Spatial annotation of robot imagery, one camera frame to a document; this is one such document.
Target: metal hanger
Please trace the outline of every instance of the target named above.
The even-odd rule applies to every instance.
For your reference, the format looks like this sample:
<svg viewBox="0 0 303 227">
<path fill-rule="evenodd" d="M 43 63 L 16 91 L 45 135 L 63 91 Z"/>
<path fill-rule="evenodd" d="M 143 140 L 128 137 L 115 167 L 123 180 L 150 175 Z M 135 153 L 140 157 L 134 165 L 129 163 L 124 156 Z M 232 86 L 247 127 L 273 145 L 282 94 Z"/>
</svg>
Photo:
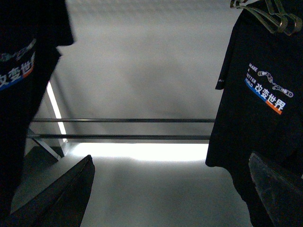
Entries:
<svg viewBox="0 0 303 227">
<path fill-rule="evenodd" d="M 291 32 L 289 32 L 289 30 L 287 29 L 287 32 L 289 33 L 288 35 L 292 35 L 294 33 L 300 32 L 302 30 L 302 27 L 303 27 L 303 22 L 302 22 L 301 18 L 297 17 L 296 15 L 294 15 L 292 13 L 286 13 L 280 0 L 274 0 L 274 1 L 275 1 L 275 4 L 277 6 L 277 9 L 278 9 L 279 13 L 275 12 L 275 9 L 272 5 L 271 0 L 265 0 L 265 2 L 267 4 L 268 11 L 269 11 L 269 14 L 272 15 L 272 16 L 276 15 L 278 17 L 279 16 L 287 16 L 287 17 L 291 18 L 294 21 L 294 29 Z"/>
<path fill-rule="evenodd" d="M 270 15 L 255 7 L 247 7 L 240 5 L 240 3 L 246 3 L 247 1 L 248 0 L 231 0 L 231 8 L 246 9 L 247 11 L 252 13 L 272 34 L 284 32 L 288 36 L 291 36 L 292 34 L 301 31 L 303 26 L 302 20 L 294 14 L 287 14 L 280 0 L 274 0 L 279 13 L 275 12 L 271 0 L 265 0 Z M 272 26 L 269 25 L 260 15 L 262 15 L 269 22 L 271 22 L 271 24 L 276 26 L 277 29 L 274 30 Z M 272 17 L 273 15 L 278 16 L 281 19 L 281 21 L 280 22 L 277 21 L 275 18 Z M 294 29 L 292 31 L 289 31 L 287 29 L 288 19 L 286 17 L 289 17 L 294 21 Z"/>
<path fill-rule="evenodd" d="M 288 20 L 285 16 L 281 16 L 281 21 L 278 22 L 275 18 L 273 18 L 272 16 L 270 16 L 268 13 L 255 8 L 255 7 L 247 7 L 247 6 L 243 6 L 240 5 L 240 3 L 246 3 L 248 0 L 231 0 L 231 8 L 237 8 L 237 9 L 245 9 L 247 11 L 249 11 L 251 14 L 253 14 L 265 27 L 266 29 L 272 33 L 282 33 L 285 31 L 287 25 L 288 25 Z M 273 25 L 275 25 L 277 27 L 276 30 L 274 30 L 272 28 L 271 25 L 269 25 L 263 18 L 262 16 L 265 17 L 269 22 L 271 22 Z"/>
</svg>

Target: white backdrop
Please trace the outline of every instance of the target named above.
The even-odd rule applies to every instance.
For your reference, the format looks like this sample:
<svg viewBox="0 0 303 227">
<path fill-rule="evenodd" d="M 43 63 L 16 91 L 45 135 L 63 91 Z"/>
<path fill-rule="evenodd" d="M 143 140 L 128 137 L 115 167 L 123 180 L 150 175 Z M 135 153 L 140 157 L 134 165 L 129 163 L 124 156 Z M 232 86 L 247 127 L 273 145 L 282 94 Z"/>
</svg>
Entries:
<svg viewBox="0 0 303 227">
<path fill-rule="evenodd" d="M 52 78 L 62 117 L 215 118 L 222 92 L 214 87 L 240 11 L 229 1 L 183 8 L 155 1 L 133 10 L 103 2 L 68 1 L 76 43 L 60 47 Z M 212 126 L 65 124 L 67 133 L 85 134 L 209 135 Z"/>
</svg>

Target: chain graphic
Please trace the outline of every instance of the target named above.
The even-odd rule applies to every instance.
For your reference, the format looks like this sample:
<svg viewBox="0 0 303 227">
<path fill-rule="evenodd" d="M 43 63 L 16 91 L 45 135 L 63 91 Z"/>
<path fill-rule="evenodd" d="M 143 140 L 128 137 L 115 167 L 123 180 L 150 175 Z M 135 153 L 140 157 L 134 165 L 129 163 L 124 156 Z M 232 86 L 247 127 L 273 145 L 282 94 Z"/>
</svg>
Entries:
<svg viewBox="0 0 303 227">
<path fill-rule="evenodd" d="M 12 58 L 16 58 L 16 60 L 19 61 L 24 54 L 26 54 L 28 51 L 30 51 L 34 47 L 35 43 L 36 43 L 36 39 L 33 39 L 33 41 L 27 47 L 14 53 L 13 55 L 9 54 L 9 53 L 0 53 L 0 62 L 9 61 Z"/>
<path fill-rule="evenodd" d="M 294 97 L 293 92 L 277 85 L 276 83 L 274 83 L 274 78 L 272 77 L 272 75 L 269 72 L 264 72 L 264 71 L 259 71 L 258 72 L 258 76 L 259 77 L 267 77 L 268 81 L 273 85 L 273 90 L 277 90 L 277 91 L 281 91 L 284 95 L 292 98 Z"/>
</svg>

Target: metal frame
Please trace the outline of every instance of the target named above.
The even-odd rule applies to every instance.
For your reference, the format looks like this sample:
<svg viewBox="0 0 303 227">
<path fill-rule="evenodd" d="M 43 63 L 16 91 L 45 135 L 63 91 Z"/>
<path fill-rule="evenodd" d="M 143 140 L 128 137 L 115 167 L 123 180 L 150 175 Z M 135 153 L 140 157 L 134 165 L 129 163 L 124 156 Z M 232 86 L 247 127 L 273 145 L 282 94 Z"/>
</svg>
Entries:
<svg viewBox="0 0 303 227">
<path fill-rule="evenodd" d="M 32 122 L 81 122 L 81 123 L 214 123 L 214 119 L 34 119 Z M 102 140 L 209 140 L 210 135 L 88 135 L 88 134 L 36 134 L 29 129 L 27 138 L 35 141 L 56 159 L 64 157 L 63 152 L 57 153 L 42 139 L 102 139 Z"/>
</svg>

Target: fluorescent light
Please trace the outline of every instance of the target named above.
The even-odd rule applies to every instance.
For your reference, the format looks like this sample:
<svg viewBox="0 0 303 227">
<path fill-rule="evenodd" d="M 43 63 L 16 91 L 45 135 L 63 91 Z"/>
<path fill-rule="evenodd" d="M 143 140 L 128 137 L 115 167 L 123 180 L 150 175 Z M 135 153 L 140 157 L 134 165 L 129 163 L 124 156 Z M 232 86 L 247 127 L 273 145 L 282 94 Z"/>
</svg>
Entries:
<svg viewBox="0 0 303 227">
<path fill-rule="evenodd" d="M 61 114 L 60 114 L 59 106 L 57 104 L 55 94 L 53 93 L 53 88 L 52 88 L 52 85 L 51 85 L 50 82 L 48 82 L 48 85 L 47 85 L 47 93 L 48 93 L 48 96 L 51 100 L 53 111 L 55 112 L 56 118 L 61 119 L 62 117 L 61 117 Z M 66 130 L 65 130 L 63 122 L 58 122 L 58 125 L 59 125 L 59 129 L 60 129 L 61 134 L 66 135 Z"/>
<path fill-rule="evenodd" d="M 205 161 L 208 144 L 125 144 L 80 143 L 71 155 L 84 157 L 133 158 L 140 161 L 191 162 Z"/>
</svg>

